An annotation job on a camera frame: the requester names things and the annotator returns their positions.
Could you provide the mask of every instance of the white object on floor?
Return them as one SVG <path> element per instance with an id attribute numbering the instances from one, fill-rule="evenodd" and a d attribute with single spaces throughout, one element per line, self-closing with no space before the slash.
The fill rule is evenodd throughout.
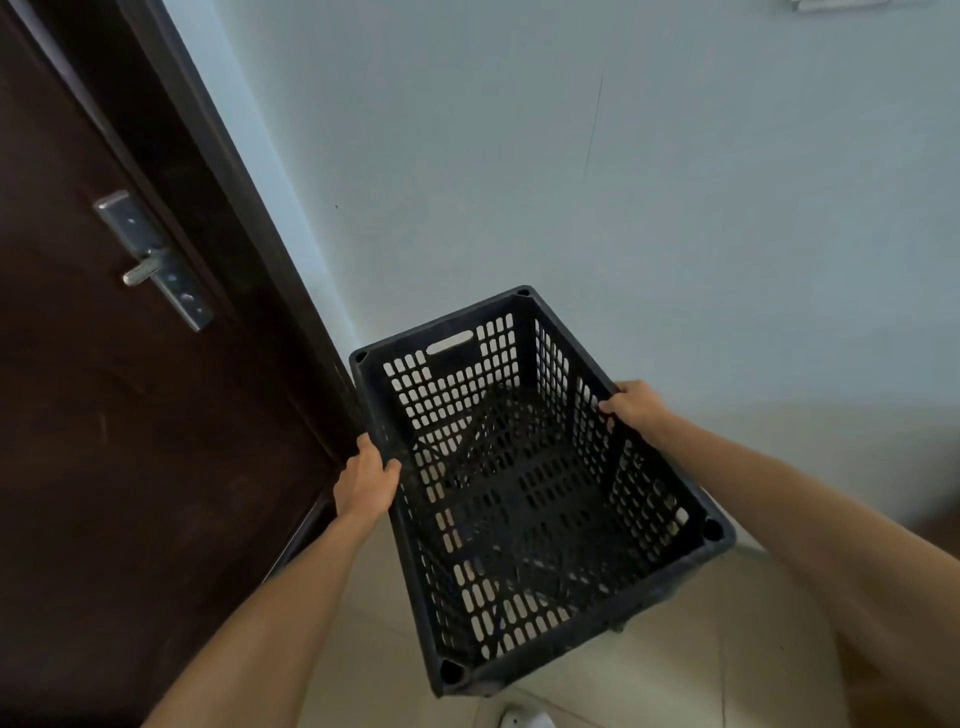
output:
<path id="1" fill-rule="evenodd" d="M 508 708 L 500 718 L 500 728 L 557 728 L 546 713 L 531 713 L 522 708 Z"/>

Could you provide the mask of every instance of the door lock plate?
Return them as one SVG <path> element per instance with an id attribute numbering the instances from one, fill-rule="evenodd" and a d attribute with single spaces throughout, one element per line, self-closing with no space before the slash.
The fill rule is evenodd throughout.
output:
<path id="1" fill-rule="evenodd" d="M 151 279 L 195 331 L 213 320 L 213 311 L 201 296 L 197 276 L 170 249 L 153 217 L 130 192 L 114 192 L 97 200 L 93 208 L 137 261 L 124 275 L 124 283 L 133 286 Z"/>

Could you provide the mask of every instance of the dark brown door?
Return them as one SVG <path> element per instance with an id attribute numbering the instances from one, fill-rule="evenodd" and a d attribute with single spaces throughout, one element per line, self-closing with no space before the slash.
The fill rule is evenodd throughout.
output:
<path id="1" fill-rule="evenodd" d="M 4 724 L 137 722 L 336 471 L 224 310 L 123 285 L 92 205 L 125 188 L 0 9 Z"/>

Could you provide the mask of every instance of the floor tile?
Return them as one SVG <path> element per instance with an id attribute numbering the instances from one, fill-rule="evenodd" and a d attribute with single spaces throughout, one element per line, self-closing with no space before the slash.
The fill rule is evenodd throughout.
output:
<path id="1" fill-rule="evenodd" d="M 416 637 L 417 628 L 390 519 L 380 519 L 357 554 L 344 603 L 401 634 Z"/>
<path id="2" fill-rule="evenodd" d="M 310 679 L 299 728 L 469 728 L 479 702 L 438 700 L 414 640 L 342 606 Z"/>
<path id="3" fill-rule="evenodd" d="M 763 554 L 735 552 L 725 567 L 728 728 L 846 728 L 833 636 L 816 602 Z"/>
<path id="4" fill-rule="evenodd" d="M 670 600 L 517 683 L 604 728 L 723 723 L 717 583 L 710 564 Z"/>
<path id="5" fill-rule="evenodd" d="M 581 720 L 577 716 L 550 705 L 531 695 L 529 692 L 517 688 L 508 688 L 496 697 L 485 698 L 480 701 L 480 710 L 477 711 L 473 728 L 497 728 L 500 718 L 508 706 L 520 706 L 532 711 L 545 711 L 550 715 L 557 728 L 596 728 L 592 723 Z"/>

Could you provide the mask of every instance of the black plastic crate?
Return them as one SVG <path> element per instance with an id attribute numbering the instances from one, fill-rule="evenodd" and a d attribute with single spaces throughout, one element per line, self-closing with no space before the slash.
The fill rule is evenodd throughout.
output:
<path id="1" fill-rule="evenodd" d="M 350 356 L 436 695 L 492 695 L 671 596 L 735 532 L 530 286 Z"/>

